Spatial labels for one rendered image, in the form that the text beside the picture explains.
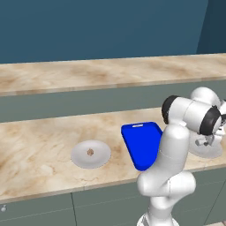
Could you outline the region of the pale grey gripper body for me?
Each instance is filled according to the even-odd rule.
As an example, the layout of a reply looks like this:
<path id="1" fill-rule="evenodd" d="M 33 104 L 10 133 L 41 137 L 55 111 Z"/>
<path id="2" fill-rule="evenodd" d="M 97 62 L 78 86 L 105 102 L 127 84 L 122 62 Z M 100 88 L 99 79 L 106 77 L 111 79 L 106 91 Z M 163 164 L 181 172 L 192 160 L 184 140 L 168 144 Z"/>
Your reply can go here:
<path id="1" fill-rule="evenodd" d="M 214 135 L 214 142 L 220 142 L 221 141 L 221 130 L 218 129 L 216 132 L 213 132 L 211 134 L 202 134 L 199 132 L 193 132 L 192 133 L 192 140 L 195 142 L 196 139 L 205 139 L 207 142 L 207 136 Z"/>

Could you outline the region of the blue rectangular tray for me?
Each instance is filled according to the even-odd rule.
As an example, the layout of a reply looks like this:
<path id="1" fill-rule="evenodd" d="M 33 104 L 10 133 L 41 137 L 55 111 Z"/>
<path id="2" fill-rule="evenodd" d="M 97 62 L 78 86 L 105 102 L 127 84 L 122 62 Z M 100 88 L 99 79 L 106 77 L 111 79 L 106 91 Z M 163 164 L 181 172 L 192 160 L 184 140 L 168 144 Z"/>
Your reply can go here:
<path id="1" fill-rule="evenodd" d="M 158 124 L 124 124 L 121 134 L 135 169 L 145 171 L 151 167 L 156 160 L 162 137 L 162 130 Z"/>

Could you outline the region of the grey-green cupboard door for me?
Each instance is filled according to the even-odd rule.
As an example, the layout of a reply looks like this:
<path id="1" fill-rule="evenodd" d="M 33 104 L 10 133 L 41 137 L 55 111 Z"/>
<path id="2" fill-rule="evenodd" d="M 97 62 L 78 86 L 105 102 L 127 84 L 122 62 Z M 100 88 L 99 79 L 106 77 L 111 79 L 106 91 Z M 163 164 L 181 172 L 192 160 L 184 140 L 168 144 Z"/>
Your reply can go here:
<path id="1" fill-rule="evenodd" d="M 72 198 L 77 226 L 136 226 L 149 203 L 135 183 L 74 192 Z"/>
<path id="2" fill-rule="evenodd" d="M 173 215 L 180 226 L 205 226 L 224 221 L 226 211 L 219 206 L 226 199 L 226 167 L 193 172 L 196 189 L 180 200 Z"/>
<path id="3" fill-rule="evenodd" d="M 0 226 L 76 226 L 68 194 L 0 204 Z"/>

